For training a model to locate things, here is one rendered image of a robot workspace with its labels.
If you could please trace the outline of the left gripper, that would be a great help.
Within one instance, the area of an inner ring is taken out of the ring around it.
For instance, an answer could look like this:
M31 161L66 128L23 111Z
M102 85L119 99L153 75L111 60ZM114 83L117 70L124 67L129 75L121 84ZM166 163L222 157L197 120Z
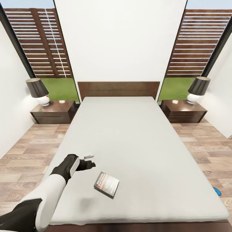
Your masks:
M82 160L82 161L83 161L82 167L79 170L76 169L76 171L82 171L82 170L91 169L92 167L96 167L95 163L92 162L91 160L88 161Z

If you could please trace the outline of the sandal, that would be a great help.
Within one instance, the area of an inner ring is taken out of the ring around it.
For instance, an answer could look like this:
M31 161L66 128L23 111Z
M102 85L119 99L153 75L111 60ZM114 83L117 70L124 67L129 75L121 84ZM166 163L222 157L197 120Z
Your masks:
M218 194L218 196L221 196L222 194L221 194L221 192L217 189L217 188L215 188L215 187L213 187L214 188L214 190L216 191L216 193Z

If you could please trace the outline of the hardback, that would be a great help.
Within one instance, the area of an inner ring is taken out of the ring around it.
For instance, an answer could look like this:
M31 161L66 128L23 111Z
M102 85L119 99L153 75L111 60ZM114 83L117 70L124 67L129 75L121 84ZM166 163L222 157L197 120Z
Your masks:
M104 172L101 172L94 184L94 187L99 189L100 191L103 191L109 196L114 197L118 184L119 184L118 179Z

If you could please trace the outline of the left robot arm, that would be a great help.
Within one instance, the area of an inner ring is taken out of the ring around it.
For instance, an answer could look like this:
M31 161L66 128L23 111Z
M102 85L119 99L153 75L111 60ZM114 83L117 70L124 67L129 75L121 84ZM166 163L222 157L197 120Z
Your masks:
M26 195L11 212L0 216L0 232L43 232L53 217L60 197L75 171L96 167L93 153L68 154L52 173Z

